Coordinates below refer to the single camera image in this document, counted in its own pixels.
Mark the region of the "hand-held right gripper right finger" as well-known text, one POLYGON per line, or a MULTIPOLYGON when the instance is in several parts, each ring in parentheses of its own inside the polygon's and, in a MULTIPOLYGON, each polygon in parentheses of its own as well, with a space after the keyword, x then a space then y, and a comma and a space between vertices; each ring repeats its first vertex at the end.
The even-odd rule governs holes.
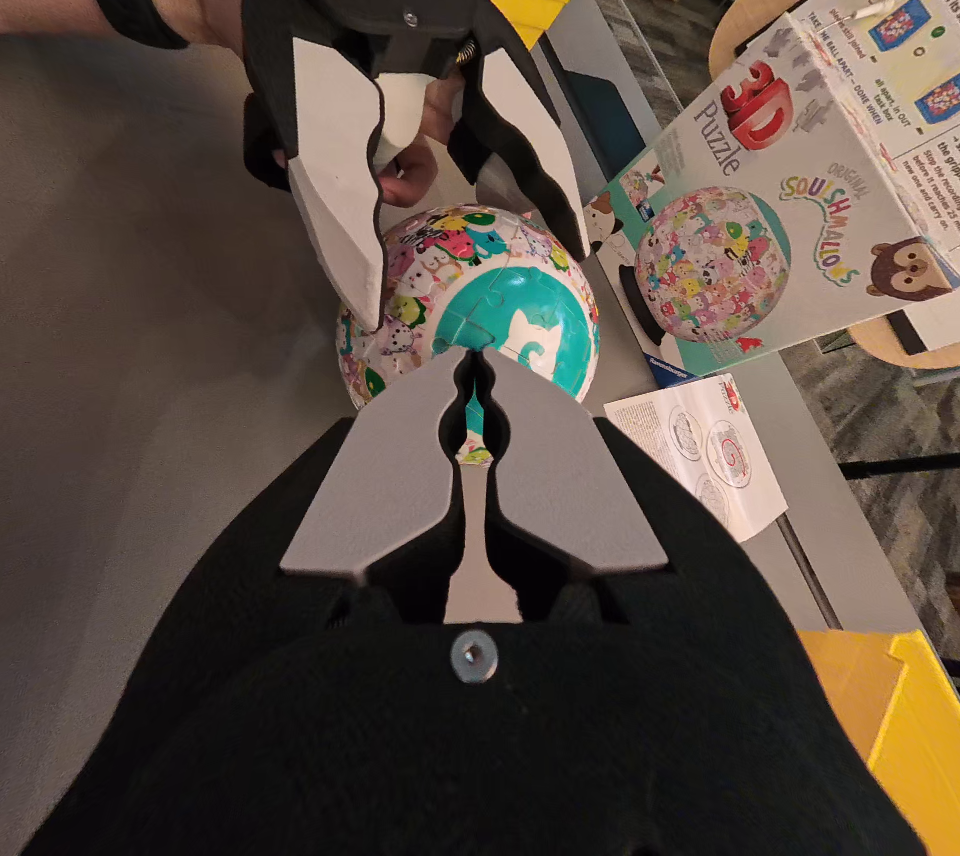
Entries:
POLYGON ((496 349, 478 366, 503 520, 588 576, 663 569, 666 552, 590 412, 496 349))

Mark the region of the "white instruction leaflet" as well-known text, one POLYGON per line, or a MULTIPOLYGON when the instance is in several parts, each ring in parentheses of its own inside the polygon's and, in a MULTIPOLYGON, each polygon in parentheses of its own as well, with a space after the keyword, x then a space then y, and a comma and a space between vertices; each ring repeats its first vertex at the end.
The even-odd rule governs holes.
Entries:
POLYGON ((604 412, 738 542, 786 513, 786 498, 730 372, 610 402, 604 412))

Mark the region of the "person's left hand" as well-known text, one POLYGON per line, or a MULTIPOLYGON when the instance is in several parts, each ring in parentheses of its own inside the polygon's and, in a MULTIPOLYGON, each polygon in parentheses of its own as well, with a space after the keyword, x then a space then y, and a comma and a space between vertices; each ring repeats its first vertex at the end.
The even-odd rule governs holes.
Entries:
POLYGON ((383 202, 408 208, 419 203, 430 190, 438 175, 432 143, 449 142, 453 109, 464 82, 462 74, 454 70, 445 79, 426 86, 416 137, 378 174, 383 202))

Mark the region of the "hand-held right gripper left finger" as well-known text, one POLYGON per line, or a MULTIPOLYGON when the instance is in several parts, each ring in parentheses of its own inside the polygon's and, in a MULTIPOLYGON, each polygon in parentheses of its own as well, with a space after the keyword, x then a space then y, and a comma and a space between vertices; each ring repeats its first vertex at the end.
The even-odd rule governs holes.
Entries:
POLYGON ((280 562, 288 575, 346 578, 426 534, 454 505, 471 353, 454 347, 363 407, 280 562))

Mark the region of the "puzzle ball cardboard box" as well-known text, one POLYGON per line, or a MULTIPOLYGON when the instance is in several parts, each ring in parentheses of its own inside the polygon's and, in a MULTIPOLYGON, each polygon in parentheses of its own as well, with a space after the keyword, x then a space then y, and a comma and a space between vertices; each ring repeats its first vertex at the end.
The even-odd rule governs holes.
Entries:
POLYGON ((586 204, 660 389, 958 289, 870 107, 783 14, 586 204))

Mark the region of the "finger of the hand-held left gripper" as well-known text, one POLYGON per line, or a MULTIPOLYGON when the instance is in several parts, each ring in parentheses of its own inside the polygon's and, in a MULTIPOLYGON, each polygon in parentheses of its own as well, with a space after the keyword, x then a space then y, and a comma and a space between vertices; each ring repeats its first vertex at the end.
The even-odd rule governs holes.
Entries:
POLYGON ((578 262, 591 244, 565 137, 533 60, 533 82, 500 48, 462 70, 459 117, 448 152, 477 202, 521 215, 536 212, 578 262))
POLYGON ((329 282, 366 330, 382 324, 386 256, 374 154, 378 86, 334 48, 293 38, 296 155, 287 173, 329 282))

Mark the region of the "colourful puzzle ball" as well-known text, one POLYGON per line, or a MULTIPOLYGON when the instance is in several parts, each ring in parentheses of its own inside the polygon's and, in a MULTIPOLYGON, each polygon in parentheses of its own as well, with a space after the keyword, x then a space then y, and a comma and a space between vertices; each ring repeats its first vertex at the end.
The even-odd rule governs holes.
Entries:
POLYGON ((336 347, 357 409, 452 346, 492 348, 578 402, 601 336, 593 289, 554 234, 530 215, 468 204, 410 216, 385 236, 382 326, 341 306, 336 347))

